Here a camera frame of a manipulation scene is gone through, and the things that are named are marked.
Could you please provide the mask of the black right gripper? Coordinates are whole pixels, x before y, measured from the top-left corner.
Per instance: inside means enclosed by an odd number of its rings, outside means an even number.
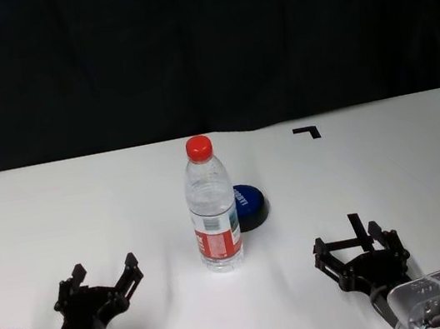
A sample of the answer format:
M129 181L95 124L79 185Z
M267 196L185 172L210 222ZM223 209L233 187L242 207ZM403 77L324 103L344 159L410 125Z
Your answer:
M368 223L368 234L384 248L358 255L348 264L341 262L334 251L347 249L349 240L328 242L317 237L313 252L315 267L333 279L344 292L370 295L378 287L388 290L411 280L408 275L410 253L395 230L384 231L375 221Z

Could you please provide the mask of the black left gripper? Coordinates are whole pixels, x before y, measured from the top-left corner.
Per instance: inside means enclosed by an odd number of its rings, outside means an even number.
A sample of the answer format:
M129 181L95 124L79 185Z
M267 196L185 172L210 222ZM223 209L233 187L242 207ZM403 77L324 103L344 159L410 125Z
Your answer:
M75 265L71 276L58 284L58 299L54 307L63 316L61 329L106 329L118 312L125 312L143 274L133 253L127 254L124 266L112 289L81 287L87 275L86 269L82 264Z

